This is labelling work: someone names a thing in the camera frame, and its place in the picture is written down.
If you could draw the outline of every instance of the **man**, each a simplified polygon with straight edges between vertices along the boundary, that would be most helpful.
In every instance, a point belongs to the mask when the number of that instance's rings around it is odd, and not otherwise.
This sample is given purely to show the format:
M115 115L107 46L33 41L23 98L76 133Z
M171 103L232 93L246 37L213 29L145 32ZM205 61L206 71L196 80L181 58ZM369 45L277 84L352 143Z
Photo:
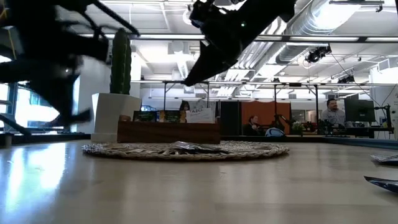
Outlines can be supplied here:
M346 114L337 107L335 99L329 99L326 103L328 109L322 112L322 120L328 120L331 124L340 124L346 128L352 127L351 122L346 121Z

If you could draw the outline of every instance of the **person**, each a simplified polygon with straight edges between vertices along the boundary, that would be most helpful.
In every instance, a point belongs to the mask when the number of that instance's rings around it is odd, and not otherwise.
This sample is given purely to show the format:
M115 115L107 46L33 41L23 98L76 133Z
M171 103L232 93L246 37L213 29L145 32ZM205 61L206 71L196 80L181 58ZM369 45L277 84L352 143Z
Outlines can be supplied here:
M191 110L189 107L189 103L183 100L180 105L180 111L188 111L188 110Z
M260 136L261 131L259 129L258 121L258 116L250 116L249 123L243 126L243 134L245 136Z
M346 114L337 106L336 99L329 99L326 102L328 109L322 112L322 120L327 120L331 124L339 124L345 128L352 127L351 122L346 121Z
M187 123L187 119L186 119L187 114L186 114L186 111L188 111L188 110L191 110L191 108L190 108L190 106L189 106L189 103L188 103L187 101L183 100L183 101L181 102L181 105L180 105L180 112L181 112L181 119L180 119L180 122L181 122L181 123Z

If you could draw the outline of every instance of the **computer monitor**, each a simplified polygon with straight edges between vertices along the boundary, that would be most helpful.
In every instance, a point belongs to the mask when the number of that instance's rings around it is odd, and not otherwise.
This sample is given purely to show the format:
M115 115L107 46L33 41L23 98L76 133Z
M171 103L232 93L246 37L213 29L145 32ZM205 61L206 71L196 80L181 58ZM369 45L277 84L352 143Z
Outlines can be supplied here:
M344 100L346 121L375 122L374 104L371 100Z

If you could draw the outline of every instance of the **paper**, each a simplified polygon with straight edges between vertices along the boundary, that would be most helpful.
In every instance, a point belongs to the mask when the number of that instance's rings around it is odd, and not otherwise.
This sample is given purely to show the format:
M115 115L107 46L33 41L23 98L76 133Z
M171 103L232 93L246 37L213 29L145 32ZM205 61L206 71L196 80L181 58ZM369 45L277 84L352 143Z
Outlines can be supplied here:
M398 166L398 155L382 156L382 155L371 154L370 156L376 161L380 162L381 164Z
M211 108L203 108L187 111L187 123L214 123L214 116Z

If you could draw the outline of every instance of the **orange wall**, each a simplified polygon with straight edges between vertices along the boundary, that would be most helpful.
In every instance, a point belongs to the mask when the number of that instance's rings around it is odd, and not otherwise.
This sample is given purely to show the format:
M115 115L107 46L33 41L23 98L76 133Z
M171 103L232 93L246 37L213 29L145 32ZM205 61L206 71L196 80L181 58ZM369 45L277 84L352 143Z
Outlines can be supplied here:
M290 103L277 103L277 113L290 119ZM275 120L274 114L274 102L242 102L242 124L248 124L250 116L258 116L259 124L271 124ZM285 126L285 134L289 134L289 126L284 121L282 123Z

